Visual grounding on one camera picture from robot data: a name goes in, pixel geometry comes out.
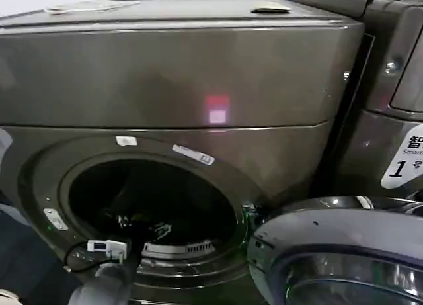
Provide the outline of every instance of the white plug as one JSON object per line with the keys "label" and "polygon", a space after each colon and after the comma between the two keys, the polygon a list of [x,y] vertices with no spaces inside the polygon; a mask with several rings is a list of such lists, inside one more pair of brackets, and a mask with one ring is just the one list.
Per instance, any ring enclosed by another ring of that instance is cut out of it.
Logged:
{"label": "white plug", "polygon": [[122,262],[128,256],[128,245],[118,241],[89,240],[87,244],[88,252],[105,252],[107,258]]}

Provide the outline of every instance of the washer door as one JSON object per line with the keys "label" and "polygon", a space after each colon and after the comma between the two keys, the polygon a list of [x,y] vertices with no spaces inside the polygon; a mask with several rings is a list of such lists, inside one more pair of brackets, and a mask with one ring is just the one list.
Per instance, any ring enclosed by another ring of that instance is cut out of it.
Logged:
{"label": "washer door", "polygon": [[254,233],[250,273],[275,305],[423,304],[422,228],[381,210],[288,212]]}

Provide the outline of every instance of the black cable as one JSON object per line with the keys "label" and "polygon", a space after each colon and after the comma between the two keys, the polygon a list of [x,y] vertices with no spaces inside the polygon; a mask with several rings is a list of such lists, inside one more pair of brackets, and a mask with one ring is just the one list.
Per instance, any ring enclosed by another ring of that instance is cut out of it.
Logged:
{"label": "black cable", "polygon": [[90,264],[90,265],[88,265],[86,267],[83,267],[82,269],[72,269],[69,266],[69,260],[68,260],[69,259],[69,256],[72,254],[72,252],[77,247],[84,247],[86,249],[87,248],[87,244],[88,244],[88,241],[79,242],[79,243],[76,243],[76,244],[72,245],[67,250],[67,252],[65,254],[65,257],[63,258],[63,264],[64,264],[64,267],[65,267],[66,271],[68,271],[68,272],[74,272],[74,273],[82,273],[82,272],[87,272],[87,271],[90,271],[92,269],[95,269],[99,265],[102,265],[102,264],[105,264],[105,263],[119,263],[119,260],[107,259],[107,260],[95,262],[95,263]]}

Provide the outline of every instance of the front-load washer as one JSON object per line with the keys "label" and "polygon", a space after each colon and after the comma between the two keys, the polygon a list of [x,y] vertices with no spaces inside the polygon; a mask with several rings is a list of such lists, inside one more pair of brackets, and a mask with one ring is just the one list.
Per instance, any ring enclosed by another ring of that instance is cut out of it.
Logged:
{"label": "front-load washer", "polygon": [[306,197],[362,24],[282,0],[112,4],[0,20],[0,188],[60,257],[157,225],[133,299],[257,304],[246,242],[260,209]]}
{"label": "front-load washer", "polygon": [[365,24],[317,191],[423,200],[422,0],[292,1]]}

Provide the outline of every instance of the floor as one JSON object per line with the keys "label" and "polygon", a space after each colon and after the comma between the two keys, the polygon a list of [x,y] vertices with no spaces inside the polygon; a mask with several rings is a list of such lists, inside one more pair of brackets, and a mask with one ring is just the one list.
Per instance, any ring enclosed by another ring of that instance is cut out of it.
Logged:
{"label": "floor", "polygon": [[31,227],[15,219],[0,210],[0,289],[14,292],[25,305],[67,304],[79,280],[63,270]]}

